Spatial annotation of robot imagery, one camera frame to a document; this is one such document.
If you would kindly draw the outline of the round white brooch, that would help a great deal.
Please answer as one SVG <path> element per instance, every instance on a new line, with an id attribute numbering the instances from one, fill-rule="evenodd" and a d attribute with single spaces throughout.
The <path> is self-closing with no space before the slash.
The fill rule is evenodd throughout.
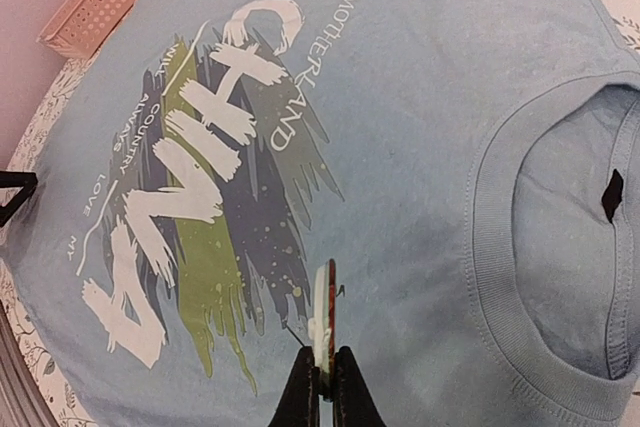
<path id="1" fill-rule="evenodd" d="M 326 402 L 333 400 L 335 377 L 336 298 L 340 289 L 336 283 L 336 262 L 329 259 L 319 267 L 314 281 L 313 315 L 308 319 L 314 367 L 319 370 L 320 395 Z"/>

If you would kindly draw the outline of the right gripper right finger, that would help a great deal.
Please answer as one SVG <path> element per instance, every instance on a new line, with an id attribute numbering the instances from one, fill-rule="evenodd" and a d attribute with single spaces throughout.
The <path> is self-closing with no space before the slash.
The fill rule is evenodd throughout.
<path id="1" fill-rule="evenodd" d="M 352 350 L 343 346 L 335 354 L 333 425 L 385 427 Z"/>

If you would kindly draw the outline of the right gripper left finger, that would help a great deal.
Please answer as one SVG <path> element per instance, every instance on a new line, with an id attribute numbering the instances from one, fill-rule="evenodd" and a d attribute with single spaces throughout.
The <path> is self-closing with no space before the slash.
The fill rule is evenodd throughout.
<path id="1" fill-rule="evenodd" d="M 319 369 L 311 347 L 301 347 L 269 427 L 318 427 Z"/>

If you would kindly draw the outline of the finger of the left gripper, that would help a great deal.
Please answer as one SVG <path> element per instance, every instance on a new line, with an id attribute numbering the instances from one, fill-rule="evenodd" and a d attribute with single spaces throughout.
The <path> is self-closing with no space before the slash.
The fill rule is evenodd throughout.
<path id="1" fill-rule="evenodd" d="M 2 171 L 0 174 L 1 189 L 9 191 L 9 199 L 1 202 L 0 226 L 4 227 L 34 194 L 38 177 L 35 172 Z"/>

